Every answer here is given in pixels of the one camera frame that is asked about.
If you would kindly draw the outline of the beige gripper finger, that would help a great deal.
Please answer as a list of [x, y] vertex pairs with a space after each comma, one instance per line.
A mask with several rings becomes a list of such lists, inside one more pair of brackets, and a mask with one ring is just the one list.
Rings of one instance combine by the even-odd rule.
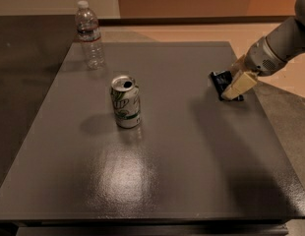
[[232, 75], [236, 75], [238, 72], [243, 73], [246, 71], [245, 57], [246, 55], [243, 54], [231, 65], [229, 71]]
[[233, 77], [231, 84], [223, 91], [221, 97], [232, 100], [240, 94], [253, 88], [258, 82], [258, 74], [250, 71], [238, 71]]

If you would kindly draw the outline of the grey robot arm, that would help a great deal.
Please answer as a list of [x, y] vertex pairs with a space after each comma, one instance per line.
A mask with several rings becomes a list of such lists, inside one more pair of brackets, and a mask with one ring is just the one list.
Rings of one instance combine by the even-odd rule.
[[296, 0], [295, 16], [261, 37], [230, 68], [231, 84], [221, 93], [233, 100], [253, 88], [259, 77], [271, 76], [305, 53], [305, 0]]

